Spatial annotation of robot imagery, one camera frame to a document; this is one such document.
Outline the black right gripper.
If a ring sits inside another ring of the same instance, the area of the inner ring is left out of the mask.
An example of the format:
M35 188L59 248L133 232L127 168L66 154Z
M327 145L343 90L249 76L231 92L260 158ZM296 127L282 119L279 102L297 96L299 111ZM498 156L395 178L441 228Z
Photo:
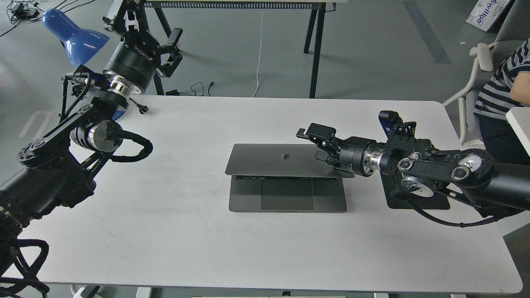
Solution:
M303 138L317 145L320 149L336 149L335 153L316 151L314 158L324 161L337 171L369 177L373 169L368 166L366 155L373 151L376 141L362 137L340 139L335 137L336 129L312 123L307 129L299 128L297 138Z

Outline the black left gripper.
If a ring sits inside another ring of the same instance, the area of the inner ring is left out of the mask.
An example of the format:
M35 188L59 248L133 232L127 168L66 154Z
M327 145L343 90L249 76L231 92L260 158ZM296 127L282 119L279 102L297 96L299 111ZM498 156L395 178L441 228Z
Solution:
M139 94L144 94L157 72L161 77L171 77L182 61L178 41L183 34L182 28L174 28L165 45L151 35L145 34L145 25L141 15L145 0L114 0L111 8L102 17L104 30L116 33L121 42L104 67L107 78L121 76L132 85ZM162 64L161 56L168 54Z

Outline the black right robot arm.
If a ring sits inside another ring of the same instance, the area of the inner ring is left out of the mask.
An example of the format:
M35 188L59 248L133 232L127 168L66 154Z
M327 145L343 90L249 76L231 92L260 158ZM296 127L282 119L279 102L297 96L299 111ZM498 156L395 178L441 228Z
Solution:
M417 213L439 224L467 228L485 225L528 211L529 167L497 162L482 149L440 150L429 139L416 138L416 123L403 122L395 111L383 110L378 119L386 134L385 143L375 140L336 137L336 130L312 123L296 136L319 148L315 158L335 170L369 177L374 171L395 185L392 194ZM411 195L438 194L473 207L482 220L452 223L426 213Z

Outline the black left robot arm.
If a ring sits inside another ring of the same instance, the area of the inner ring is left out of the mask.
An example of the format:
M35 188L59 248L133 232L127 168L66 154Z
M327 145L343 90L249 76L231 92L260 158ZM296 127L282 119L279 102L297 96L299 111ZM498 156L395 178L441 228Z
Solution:
M165 45L151 35L143 0L115 0L105 29L120 43L102 73L85 65L108 42L108 36L82 29L62 11L50 9L42 22L63 43L72 74L63 77L59 124L21 149L21 171L1 185L1 274L15 266L20 279L1 277L1 296L17 298L30 286L47 296L49 287L37 278L49 246L46 241L19 239L33 219L57 206L73 208L94 194L94 177L108 161L132 163L153 151L148 139L125 131L117 119L131 94L142 94L155 76L170 77L182 60L178 40L182 29L169 34Z

